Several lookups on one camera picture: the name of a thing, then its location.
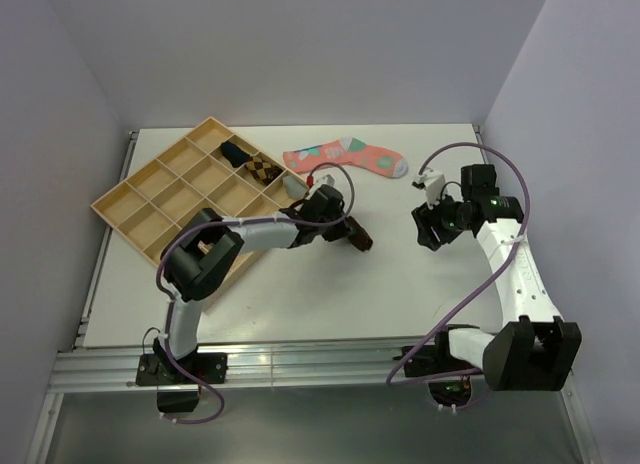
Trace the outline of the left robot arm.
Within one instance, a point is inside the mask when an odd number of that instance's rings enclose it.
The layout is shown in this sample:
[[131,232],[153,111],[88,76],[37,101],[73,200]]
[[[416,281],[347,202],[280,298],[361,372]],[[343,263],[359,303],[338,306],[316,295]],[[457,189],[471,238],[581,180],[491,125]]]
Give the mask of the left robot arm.
[[294,249],[316,237],[347,240],[365,252],[373,241],[349,215],[343,195],[323,184],[308,197],[271,215],[228,217],[205,208],[161,254],[156,284],[169,297],[163,333],[154,342],[159,372],[183,383],[195,370],[203,304],[218,291],[237,258],[270,249]]

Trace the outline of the grey sock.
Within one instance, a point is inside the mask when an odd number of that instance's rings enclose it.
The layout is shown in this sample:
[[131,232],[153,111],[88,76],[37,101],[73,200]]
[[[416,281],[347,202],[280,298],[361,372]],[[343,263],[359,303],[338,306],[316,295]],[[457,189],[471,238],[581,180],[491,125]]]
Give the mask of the grey sock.
[[285,176],[282,183],[287,196],[294,201],[305,198],[308,193],[308,188],[293,176]]

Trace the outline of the brown striped sock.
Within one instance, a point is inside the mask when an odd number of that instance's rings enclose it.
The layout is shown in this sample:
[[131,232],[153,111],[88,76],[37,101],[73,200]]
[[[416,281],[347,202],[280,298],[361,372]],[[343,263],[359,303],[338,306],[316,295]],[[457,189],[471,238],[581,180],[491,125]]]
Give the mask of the brown striped sock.
[[358,223],[358,221],[349,217],[347,219],[348,227],[350,229],[348,240],[359,251],[367,252],[373,246],[373,239],[368,232]]

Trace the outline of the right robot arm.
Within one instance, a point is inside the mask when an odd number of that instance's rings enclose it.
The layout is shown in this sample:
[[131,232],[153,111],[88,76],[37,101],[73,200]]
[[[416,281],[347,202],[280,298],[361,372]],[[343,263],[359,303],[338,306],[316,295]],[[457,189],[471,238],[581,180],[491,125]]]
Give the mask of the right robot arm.
[[425,193],[412,217],[420,245],[432,251],[470,232],[494,275],[502,328],[490,334],[471,325],[447,325],[430,348],[433,369],[452,374],[477,368],[494,391],[559,391],[582,342],[579,326],[567,322],[547,294],[522,226],[519,201],[496,185],[495,168],[461,170],[460,199],[446,191],[443,173],[431,168],[414,187]]

